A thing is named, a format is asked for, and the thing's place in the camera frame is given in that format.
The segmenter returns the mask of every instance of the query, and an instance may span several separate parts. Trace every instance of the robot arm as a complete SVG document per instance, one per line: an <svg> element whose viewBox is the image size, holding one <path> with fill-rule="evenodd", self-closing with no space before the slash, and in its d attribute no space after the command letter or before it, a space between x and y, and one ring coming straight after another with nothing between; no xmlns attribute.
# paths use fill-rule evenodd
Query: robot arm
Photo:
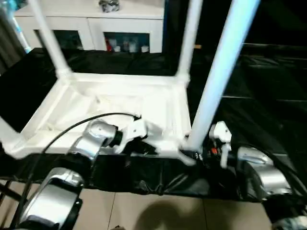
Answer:
<svg viewBox="0 0 307 230"><path fill-rule="evenodd" d="M89 122L58 167L50 171L25 204L16 229L71 230L82 206L79 195L88 183L100 148L117 146L116 150L121 151L133 138L144 136L146 130L140 128L141 120L134 121L132 126L135 127L129 133L103 120Z"/></svg>

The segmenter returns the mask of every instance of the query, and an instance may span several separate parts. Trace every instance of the black tablecloth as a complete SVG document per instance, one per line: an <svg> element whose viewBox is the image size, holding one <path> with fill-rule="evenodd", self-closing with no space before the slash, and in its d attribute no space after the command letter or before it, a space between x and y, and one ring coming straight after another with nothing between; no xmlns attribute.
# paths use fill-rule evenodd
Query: black tablecloth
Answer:
<svg viewBox="0 0 307 230"><path fill-rule="evenodd" d="M125 54L66 50L76 72L172 76L176 62L162 54ZM194 53L187 89L194 119L212 56ZM214 120L224 120L232 144L253 144L278 154L306 178L307 60L302 53L243 52ZM53 65L42 49L34 49L0 77L0 115L21 131L56 81ZM0 154L0 179L24 182L33 154L15 160ZM61 154L46 154L35 174L41 182ZM209 172L203 165L187 167L178 160L99 156L89 187L138 194L242 199L231 170Z"/></svg>

